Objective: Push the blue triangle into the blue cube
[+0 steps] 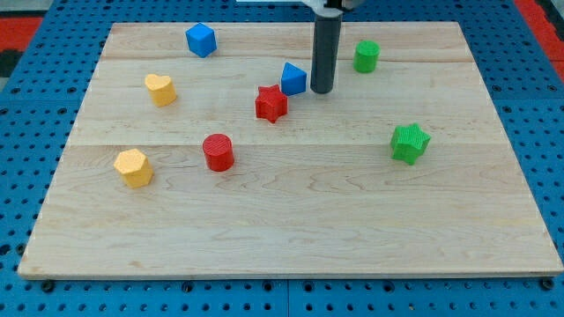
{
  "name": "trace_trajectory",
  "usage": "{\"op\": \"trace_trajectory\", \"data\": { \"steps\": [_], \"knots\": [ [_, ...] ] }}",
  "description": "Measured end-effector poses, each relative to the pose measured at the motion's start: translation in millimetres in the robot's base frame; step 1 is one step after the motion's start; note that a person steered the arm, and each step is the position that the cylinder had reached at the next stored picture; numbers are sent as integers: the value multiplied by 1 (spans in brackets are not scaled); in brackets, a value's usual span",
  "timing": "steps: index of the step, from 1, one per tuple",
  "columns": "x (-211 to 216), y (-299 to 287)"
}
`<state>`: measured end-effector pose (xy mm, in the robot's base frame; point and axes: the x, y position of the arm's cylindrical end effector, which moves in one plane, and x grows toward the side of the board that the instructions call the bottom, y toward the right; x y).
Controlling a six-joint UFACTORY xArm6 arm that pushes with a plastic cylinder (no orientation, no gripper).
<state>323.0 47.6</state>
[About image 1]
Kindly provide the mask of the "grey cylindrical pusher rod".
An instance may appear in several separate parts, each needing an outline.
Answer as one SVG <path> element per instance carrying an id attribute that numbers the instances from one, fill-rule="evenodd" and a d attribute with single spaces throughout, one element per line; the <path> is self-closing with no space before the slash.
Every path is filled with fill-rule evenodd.
<path id="1" fill-rule="evenodd" d="M 315 16 L 310 89 L 318 94 L 332 91 L 336 72 L 342 15 Z"/>

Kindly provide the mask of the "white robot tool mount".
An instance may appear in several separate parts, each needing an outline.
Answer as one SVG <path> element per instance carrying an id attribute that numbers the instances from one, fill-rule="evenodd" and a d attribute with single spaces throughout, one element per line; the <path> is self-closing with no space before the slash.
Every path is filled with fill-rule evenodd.
<path id="1" fill-rule="evenodd" d="M 316 15 L 341 15 L 365 3 L 365 0 L 236 0 L 248 5 L 305 5 Z"/>

